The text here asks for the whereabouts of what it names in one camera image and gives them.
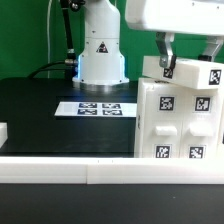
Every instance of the green wall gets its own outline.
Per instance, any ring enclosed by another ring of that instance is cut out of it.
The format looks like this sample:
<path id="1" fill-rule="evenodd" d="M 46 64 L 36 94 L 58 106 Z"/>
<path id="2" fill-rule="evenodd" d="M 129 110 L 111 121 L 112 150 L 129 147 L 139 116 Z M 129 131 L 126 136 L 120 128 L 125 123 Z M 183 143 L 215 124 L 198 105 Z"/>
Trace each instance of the green wall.
<path id="1" fill-rule="evenodd" d="M 126 0 L 118 0 L 121 12 L 120 50 L 126 58 L 126 75 L 131 80 L 141 76 L 144 55 L 158 55 L 154 32 L 130 30 L 124 19 Z M 47 63 L 48 0 L 5 1 L 0 8 L 0 79 L 27 76 Z M 70 12 L 77 54 L 84 48 L 84 12 Z M 175 35 L 174 52 L 179 57 L 197 58 L 205 48 L 204 36 Z M 63 18 L 58 0 L 51 11 L 52 61 L 66 57 Z M 216 58 L 224 62 L 224 50 Z"/>

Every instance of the printed marker sheet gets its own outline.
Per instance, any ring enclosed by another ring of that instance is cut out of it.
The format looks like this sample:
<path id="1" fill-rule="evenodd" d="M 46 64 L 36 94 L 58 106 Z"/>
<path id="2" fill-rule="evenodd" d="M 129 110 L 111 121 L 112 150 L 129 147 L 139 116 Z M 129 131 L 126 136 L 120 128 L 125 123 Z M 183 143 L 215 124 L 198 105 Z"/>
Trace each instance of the printed marker sheet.
<path id="1" fill-rule="evenodd" d="M 55 116 L 136 117 L 135 103 L 60 102 Z"/>

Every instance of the black tabletop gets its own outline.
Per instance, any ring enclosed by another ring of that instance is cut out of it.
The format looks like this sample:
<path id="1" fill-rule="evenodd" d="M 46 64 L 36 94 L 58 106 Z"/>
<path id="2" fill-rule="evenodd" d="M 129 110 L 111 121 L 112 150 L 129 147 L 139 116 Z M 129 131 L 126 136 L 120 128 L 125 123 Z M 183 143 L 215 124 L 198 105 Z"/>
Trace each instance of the black tabletop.
<path id="1" fill-rule="evenodd" d="M 60 101 L 136 103 L 137 82 L 112 93 L 84 91 L 71 81 L 11 78 L 0 82 L 1 155 L 132 157 L 135 118 L 55 117 Z"/>
<path id="2" fill-rule="evenodd" d="M 0 81 L 0 122 L 9 139 L 1 155 L 126 156 L 133 153 L 135 119 L 56 119 L 60 100 L 136 102 L 127 91 L 96 94 L 64 80 Z M 223 185 L 1 184 L 4 224 L 223 224 Z"/>

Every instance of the black cable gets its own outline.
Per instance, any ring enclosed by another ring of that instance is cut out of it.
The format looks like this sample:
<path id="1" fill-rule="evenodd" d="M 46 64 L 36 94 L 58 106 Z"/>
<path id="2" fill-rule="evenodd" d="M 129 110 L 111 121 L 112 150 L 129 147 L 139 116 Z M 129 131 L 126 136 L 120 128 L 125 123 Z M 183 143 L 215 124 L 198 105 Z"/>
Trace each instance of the black cable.
<path id="1" fill-rule="evenodd" d="M 66 43 L 67 43 L 67 58 L 68 59 L 76 59 L 76 54 L 73 48 L 73 40 L 72 40 L 72 32 L 69 18 L 69 1 L 68 0 L 60 0 L 62 14 L 64 18 L 64 26 L 65 26 L 65 35 L 66 35 Z"/>
<path id="2" fill-rule="evenodd" d="M 34 76 L 37 75 L 37 74 L 40 73 L 40 72 L 49 72 L 49 71 L 65 71 L 65 68 L 64 68 L 64 69 L 63 69 L 63 68 L 40 69 L 40 70 L 35 71 Z"/>
<path id="3" fill-rule="evenodd" d="M 51 67 L 53 65 L 60 65 L 60 64 L 65 64 L 64 61 L 56 61 L 56 62 L 52 62 L 52 63 L 48 63 L 46 65 L 41 66 L 40 68 L 38 68 L 36 71 L 30 73 L 27 78 L 32 79 L 37 73 L 42 72 L 43 70 L 45 70 L 45 68 Z"/>

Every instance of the white box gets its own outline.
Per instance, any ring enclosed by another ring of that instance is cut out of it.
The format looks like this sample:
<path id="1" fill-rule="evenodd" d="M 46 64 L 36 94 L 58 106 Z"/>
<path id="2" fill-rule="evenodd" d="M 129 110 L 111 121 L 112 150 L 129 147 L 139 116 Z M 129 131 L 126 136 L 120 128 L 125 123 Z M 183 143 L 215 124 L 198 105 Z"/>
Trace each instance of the white box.
<path id="1" fill-rule="evenodd" d="M 193 89 L 223 87 L 224 64 L 177 58 L 173 74 L 159 66 L 159 57 L 145 56 L 143 75 Z"/>
<path id="2" fill-rule="evenodd" d="M 135 157 L 215 157 L 223 91 L 140 78 L 137 102 Z"/>

